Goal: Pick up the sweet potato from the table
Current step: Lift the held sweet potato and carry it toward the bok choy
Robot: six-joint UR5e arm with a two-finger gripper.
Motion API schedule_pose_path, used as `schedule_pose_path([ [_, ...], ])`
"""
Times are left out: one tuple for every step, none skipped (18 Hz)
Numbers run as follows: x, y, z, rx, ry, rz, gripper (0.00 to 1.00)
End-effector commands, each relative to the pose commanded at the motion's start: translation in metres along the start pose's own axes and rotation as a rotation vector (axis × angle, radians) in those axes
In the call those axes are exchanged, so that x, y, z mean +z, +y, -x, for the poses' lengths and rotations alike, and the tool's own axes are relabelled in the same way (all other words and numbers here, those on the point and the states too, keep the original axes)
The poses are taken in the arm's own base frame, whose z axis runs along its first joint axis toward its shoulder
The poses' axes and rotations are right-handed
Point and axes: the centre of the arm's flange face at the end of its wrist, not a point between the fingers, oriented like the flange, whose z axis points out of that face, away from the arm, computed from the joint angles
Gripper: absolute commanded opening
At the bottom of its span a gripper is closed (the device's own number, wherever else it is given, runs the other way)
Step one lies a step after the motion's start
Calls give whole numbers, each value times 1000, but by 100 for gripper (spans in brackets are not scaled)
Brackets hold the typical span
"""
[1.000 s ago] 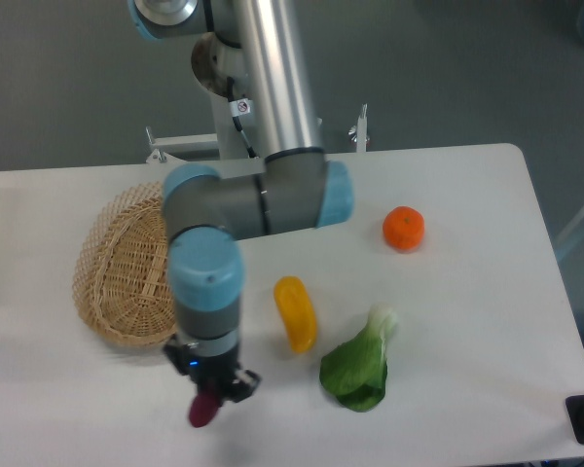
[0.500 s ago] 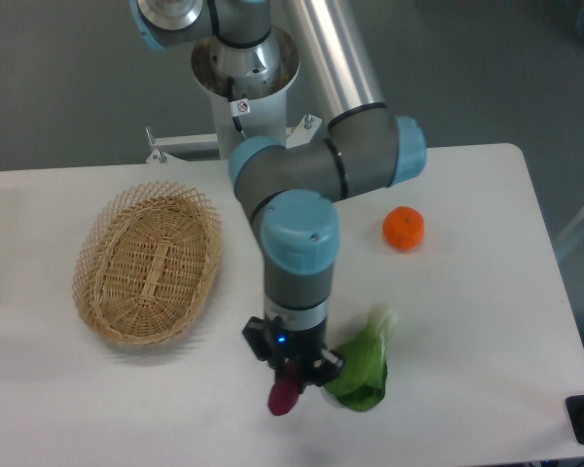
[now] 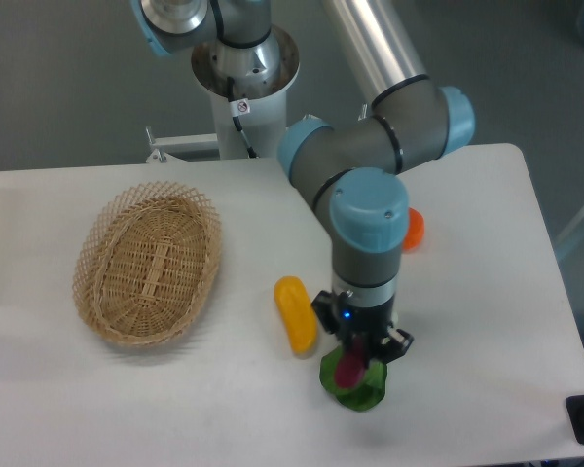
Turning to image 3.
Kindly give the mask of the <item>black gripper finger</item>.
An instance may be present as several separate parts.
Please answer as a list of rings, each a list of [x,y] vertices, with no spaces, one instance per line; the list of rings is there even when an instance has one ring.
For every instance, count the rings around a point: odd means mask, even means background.
[[[340,328],[337,318],[333,314],[333,294],[320,291],[311,302],[314,314],[323,330],[330,335],[335,335]]]
[[[372,336],[369,340],[369,358],[387,365],[405,356],[413,342],[414,337],[402,329],[382,337]]]

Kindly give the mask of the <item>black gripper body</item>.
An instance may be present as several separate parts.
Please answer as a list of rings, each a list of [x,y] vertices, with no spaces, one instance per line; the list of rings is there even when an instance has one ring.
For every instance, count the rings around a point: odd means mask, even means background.
[[[343,349],[348,349],[355,339],[361,339],[364,344],[365,355],[369,355],[369,340],[372,336],[390,334],[392,327],[392,310],[394,296],[386,302],[371,306],[354,306],[351,298],[344,292],[333,294],[333,314],[340,325],[335,334],[338,343]]]

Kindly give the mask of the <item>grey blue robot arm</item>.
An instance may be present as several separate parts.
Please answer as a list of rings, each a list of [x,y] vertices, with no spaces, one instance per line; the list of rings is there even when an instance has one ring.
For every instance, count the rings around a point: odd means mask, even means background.
[[[409,227],[400,175],[466,146],[468,98],[429,79],[388,1],[327,1],[324,9],[369,107],[346,130],[317,118],[286,122],[285,94],[300,68],[292,38],[267,1],[135,1],[156,54],[187,49],[209,94],[219,155],[275,157],[332,242],[332,285],[313,301],[347,362],[389,363],[412,337],[392,305]]]

